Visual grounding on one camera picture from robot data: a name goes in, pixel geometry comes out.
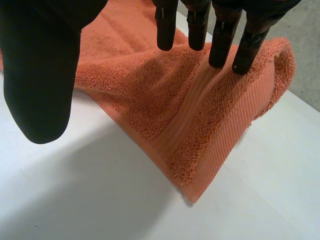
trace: robotic hand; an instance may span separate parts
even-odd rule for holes
[[[188,42],[196,51],[203,49],[208,27],[211,0],[181,0],[188,9]],[[209,64],[222,68],[235,36],[242,14],[246,11],[246,25],[235,55],[232,70],[246,74],[270,27],[276,24],[301,0],[212,0],[216,15]],[[152,0],[156,6],[157,45],[168,51],[172,48],[176,27],[178,0]]]
[[[65,131],[80,54],[81,29],[108,0],[0,0],[4,97],[24,135],[44,144]],[[188,8],[189,45],[204,47],[211,0],[181,0]],[[222,68],[242,9],[247,24],[232,69],[246,73],[270,27],[301,0],[212,0],[217,16],[209,64]],[[157,44],[173,46],[178,0],[152,0]]]

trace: terry cloth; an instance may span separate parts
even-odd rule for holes
[[[263,43],[246,75],[232,72],[236,45],[214,69],[210,44],[193,51],[179,30],[172,50],[159,50],[154,15],[150,0],[110,0],[82,30],[75,87],[195,203],[245,129],[288,88],[294,56],[276,38]]]

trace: white table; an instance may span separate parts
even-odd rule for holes
[[[192,207],[80,91],[45,145],[22,135],[1,92],[0,133],[0,240],[320,239],[320,113],[288,91]]]

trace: black finger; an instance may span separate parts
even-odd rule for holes
[[[214,68],[222,68],[227,60],[232,41],[242,14],[238,3],[227,6],[213,3],[216,22],[212,35],[209,64]]]
[[[157,46],[169,51],[174,45],[178,0],[152,0],[156,6]]]
[[[188,42],[191,49],[200,51],[204,48],[208,18],[210,12],[210,0],[181,0],[188,8]]]

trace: towel fold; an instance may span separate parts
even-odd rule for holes
[[[224,68],[214,69],[210,44],[193,51],[179,30],[171,51],[157,49],[154,14],[150,0],[110,0],[82,30],[75,87],[195,203],[251,121],[288,88],[294,56],[286,39],[266,41],[240,76],[231,69],[233,45]]]

